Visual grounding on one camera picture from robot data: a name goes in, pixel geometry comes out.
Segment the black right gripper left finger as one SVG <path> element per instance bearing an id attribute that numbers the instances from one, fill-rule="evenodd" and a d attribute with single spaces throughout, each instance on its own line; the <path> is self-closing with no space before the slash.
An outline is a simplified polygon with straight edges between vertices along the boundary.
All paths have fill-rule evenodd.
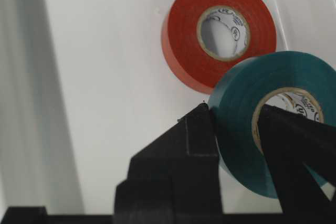
<path id="1" fill-rule="evenodd" d="M 135 154 L 115 192 L 115 223 L 222 223 L 219 154 L 201 103 Z"/>

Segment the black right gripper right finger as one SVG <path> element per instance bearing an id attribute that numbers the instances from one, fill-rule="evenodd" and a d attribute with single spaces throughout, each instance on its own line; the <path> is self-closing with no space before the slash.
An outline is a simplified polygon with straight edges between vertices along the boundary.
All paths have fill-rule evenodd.
<path id="1" fill-rule="evenodd" d="M 327 198 L 308 170 L 335 185 L 335 127 L 264 105 L 258 131 L 282 212 L 289 222 L 335 223 L 335 199 Z"/>

